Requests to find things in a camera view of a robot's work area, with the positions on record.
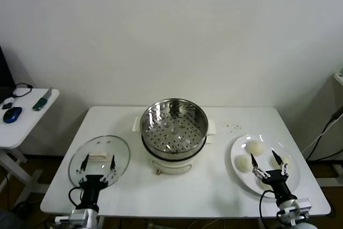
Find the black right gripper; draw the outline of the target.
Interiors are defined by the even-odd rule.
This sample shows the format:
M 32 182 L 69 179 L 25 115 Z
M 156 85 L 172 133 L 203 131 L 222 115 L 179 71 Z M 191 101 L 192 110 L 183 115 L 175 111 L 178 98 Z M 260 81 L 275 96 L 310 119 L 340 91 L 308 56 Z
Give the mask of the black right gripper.
M 258 167 L 257 161 L 251 153 L 252 172 L 260 180 L 263 180 L 264 184 L 272 187 L 276 200 L 293 200 L 294 195 L 286 184 L 289 177 L 288 163 L 286 159 L 279 156 L 274 150 L 272 150 L 272 155 L 274 169 L 265 172 Z

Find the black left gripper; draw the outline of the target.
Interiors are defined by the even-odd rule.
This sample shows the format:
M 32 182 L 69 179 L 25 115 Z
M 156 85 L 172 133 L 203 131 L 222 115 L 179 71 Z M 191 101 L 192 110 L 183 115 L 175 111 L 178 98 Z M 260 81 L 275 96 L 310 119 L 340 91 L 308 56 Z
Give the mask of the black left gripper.
M 77 181 L 83 190 L 83 196 L 79 204 L 80 208 L 98 208 L 98 198 L 101 190 L 107 188 L 107 184 L 113 184 L 116 180 L 115 155 L 112 155 L 108 169 L 102 175 L 85 174 L 89 154 L 81 162 L 80 168 L 76 170 Z

